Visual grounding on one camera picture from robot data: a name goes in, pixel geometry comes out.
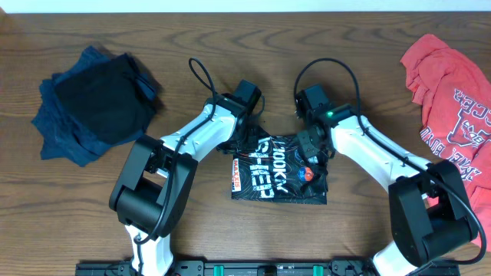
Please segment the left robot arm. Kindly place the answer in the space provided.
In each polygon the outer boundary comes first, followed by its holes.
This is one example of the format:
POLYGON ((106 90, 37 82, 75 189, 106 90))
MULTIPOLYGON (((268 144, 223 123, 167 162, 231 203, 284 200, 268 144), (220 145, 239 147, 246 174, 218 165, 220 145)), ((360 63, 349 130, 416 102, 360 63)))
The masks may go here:
POLYGON ((258 146, 252 112, 261 96, 255 84, 241 80, 233 93, 211 96, 202 113, 175 133, 135 141, 109 199, 132 241, 132 275, 168 273, 170 234, 186 207, 199 162, 213 150, 234 154, 258 146))

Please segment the black orange-patterned jersey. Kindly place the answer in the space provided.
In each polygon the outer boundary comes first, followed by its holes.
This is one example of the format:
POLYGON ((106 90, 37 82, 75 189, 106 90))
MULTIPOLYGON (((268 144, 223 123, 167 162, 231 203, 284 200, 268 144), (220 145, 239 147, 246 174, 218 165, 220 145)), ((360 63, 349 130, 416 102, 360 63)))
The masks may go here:
POLYGON ((310 159, 295 135, 265 135, 256 149, 232 160, 231 198, 235 200, 325 205, 328 155, 310 159))

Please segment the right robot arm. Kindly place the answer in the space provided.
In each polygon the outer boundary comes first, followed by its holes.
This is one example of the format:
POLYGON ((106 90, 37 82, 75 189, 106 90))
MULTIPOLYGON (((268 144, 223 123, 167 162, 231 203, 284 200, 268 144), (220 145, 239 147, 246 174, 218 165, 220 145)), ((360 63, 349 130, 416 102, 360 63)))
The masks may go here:
POLYGON ((470 208, 460 172, 448 160, 415 156, 369 124, 348 104, 336 107, 316 85, 294 95, 306 130, 302 155, 340 153, 387 192, 392 242, 373 258, 377 275, 458 275, 443 256, 474 240, 482 226, 470 208))

